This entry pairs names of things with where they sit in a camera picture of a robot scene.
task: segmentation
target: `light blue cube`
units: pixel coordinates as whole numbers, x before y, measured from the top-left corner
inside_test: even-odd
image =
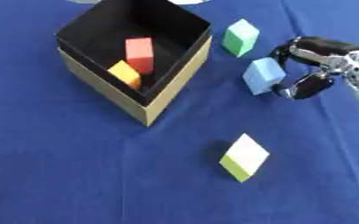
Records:
[[[272,58],[254,60],[243,74],[244,81],[254,95],[271,91],[271,87],[284,78],[285,71]]]

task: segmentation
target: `black box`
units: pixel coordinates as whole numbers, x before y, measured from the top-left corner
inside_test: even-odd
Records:
[[[57,33],[60,50],[148,107],[210,38],[210,23],[167,0],[103,0]],[[155,71],[134,90],[107,70],[125,40],[152,37]]]

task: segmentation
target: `red cube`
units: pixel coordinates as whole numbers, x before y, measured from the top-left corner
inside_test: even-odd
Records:
[[[153,50],[151,38],[126,39],[126,60],[140,74],[153,71]]]

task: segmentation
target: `light green cube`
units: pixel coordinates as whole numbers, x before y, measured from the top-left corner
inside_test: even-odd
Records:
[[[259,33],[256,27],[241,19],[226,30],[222,44],[239,58],[253,48]]]
[[[269,155],[268,151],[243,134],[219,163],[239,182],[243,182],[256,173]]]

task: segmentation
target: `box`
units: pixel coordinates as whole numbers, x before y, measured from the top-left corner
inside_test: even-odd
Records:
[[[239,182],[253,176],[270,155],[248,135],[243,134],[222,157],[220,164]]]
[[[151,37],[154,72],[135,90],[107,69],[125,40]],[[166,0],[103,0],[57,33],[71,72],[149,126],[208,57],[210,23]]]
[[[251,62],[243,74],[243,80],[254,95],[271,91],[271,87],[279,84],[286,74],[282,67],[272,58],[258,59]]]

